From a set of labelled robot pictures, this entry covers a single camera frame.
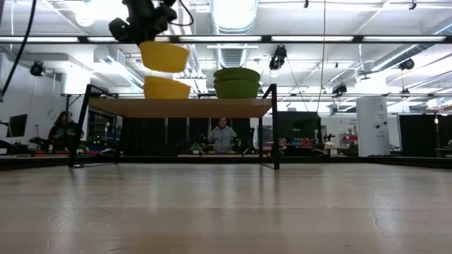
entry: wooden tabletop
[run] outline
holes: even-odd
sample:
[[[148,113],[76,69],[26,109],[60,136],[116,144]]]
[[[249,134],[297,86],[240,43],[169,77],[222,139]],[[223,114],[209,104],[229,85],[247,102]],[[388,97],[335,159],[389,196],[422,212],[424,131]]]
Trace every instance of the wooden tabletop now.
[[[259,118],[271,99],[90,99],[90,107],[132,118]]]

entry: potted plant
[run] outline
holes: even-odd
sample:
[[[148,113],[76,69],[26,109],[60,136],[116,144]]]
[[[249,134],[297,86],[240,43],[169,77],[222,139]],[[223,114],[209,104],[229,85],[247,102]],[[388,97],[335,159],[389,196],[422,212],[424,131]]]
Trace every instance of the potted plant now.
[[[193,145],[191,145],[190,151],[191,151],[194,155],[198,155],[199,152],[202,152],[202,151],[203,151],[203,147],[202,147],[201,145],[199,145],[198,143],[194,143]]]

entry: person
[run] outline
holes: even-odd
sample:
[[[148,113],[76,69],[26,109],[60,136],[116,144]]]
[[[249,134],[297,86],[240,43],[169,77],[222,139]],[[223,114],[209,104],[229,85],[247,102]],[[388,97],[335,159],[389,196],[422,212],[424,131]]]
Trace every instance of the person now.
[[[54,126],[50,129],[49,132],[49,143],[54,146],[54,150],[71,150],[76,136],[76,131],[78,128],[78,124],[73,121],[72,113],[67,113],[68,119],[66,121],[66,112],[63,111],[60,113],[56,121],[54,122]],[[64,130],[67,130],[66,139],[64,137]]]
[[[237,134],[226,125],[226,118],[221,118],[218,126],[210,133],[209,142],[213,144],[215,152],[229,152],[231,148],[231,138],[237,137]]]

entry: white pillar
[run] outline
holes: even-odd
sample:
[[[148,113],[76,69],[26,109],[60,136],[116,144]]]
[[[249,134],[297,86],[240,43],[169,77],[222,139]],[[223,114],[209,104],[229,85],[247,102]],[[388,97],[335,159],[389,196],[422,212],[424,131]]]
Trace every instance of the white pillar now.
[[[386,77],[382,75],[373,75],[370,79],[358,80],[355,85],[355,92],[367,94],[386,94],[388,93]]]
[[[385,97],[357,100],[358,144],[360,157],[389,155],[388,109]]]

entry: fluorescent light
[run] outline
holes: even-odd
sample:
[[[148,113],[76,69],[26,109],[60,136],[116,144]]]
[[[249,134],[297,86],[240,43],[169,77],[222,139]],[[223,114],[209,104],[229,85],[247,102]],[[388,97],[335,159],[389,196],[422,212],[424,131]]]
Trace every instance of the fluorescent light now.
[[[213,36],[181,36],[181,42],[259,42],[262,36],[213,35]]]
[[[353,36],[325,36],[325,42],[351,42]],[[272,42],[322,42],[323,36],[272,36]]]
[[[442,42],[446,36],[364,36],[363,42]]]
[[[29,37],[29,42],[78,42],[77,37]]]
[[[137,98],[143,98],[144,97],[144,94],[136,94],[136,93],[133,93],[133,94],[127,94],[127,93],[124,93],[124,94],[119,94],[119,97],[121,98],[121,97],[137,97]]]
[[[7,36],[2,36],[0,37],[0,42],[10,42],[10,43],[14,43],[14,42],[22,42],[23,41],[23,37],[7,37]],[[28,38],[28,42],[48,42],[48,43],[52,43],[52,42],[78,42],[78,38],[77,37],[29,37]]]
[[[207,45],[208,49],[258,49],[257,45]]]
[[[117,42],[113,37],[88,37],[90,42]]]
[[[156,36],[154,40],[156,42],[169,42],[170,38],[168,36]]]

